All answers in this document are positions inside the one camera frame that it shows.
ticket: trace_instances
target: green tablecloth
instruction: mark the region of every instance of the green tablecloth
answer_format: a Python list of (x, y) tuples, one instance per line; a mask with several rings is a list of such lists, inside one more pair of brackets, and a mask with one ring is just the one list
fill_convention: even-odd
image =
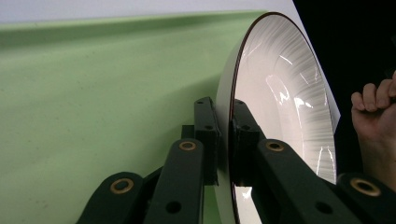
[(0, 25), (0, 223), (75, 223), (109, 175), (162, 166), (261, 14)]

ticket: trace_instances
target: human hand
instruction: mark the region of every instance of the human hand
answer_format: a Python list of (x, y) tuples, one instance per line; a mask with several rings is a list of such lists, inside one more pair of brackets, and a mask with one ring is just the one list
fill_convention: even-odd
[(364, 173), (396, 191), (396, 72), (378, 88), (352, 94), (352, 122), (361, 145)]

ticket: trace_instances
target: dark floor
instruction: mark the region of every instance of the dark floor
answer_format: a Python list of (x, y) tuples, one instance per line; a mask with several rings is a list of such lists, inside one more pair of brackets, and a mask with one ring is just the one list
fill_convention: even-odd
[(366, 83), (378, 84), (396, 68), (394, 3), (293, 1), (342, 115), (335, 134), (338, 173), (360, 172), (350, 95)]

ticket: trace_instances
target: finger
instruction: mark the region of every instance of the finger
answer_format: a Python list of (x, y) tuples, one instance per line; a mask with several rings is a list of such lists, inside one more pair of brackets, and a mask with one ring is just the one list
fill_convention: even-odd
[(351, 96), (351, 101), (352, 101), (352, 108), (355, 108), (360, 111), (366, 109), (366, 107), (364, 107), (363, 98), (360, 92), (354, 92)]
[(373, 83), (366, 84), (363, 88), (363, 103), (366, 110), (375, 112), (377, 110), (375, 103), (376, 86)]
[(396, 71), (393, 73), (392, 84), (389, 87), (389, 96), (396, 97)]
[(384, 109), (390, 105), (389, 88), (392, 84), (392, 79), (384, 79), (376, 90), (375, 99), (376, 107)]

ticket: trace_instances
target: green mat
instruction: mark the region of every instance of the green mat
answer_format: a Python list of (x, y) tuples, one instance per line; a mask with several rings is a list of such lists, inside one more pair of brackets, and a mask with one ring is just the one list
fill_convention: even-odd
[(162, 166), (262, 13), (0, 25), (0, 223), (75, 223), (108, 176)]

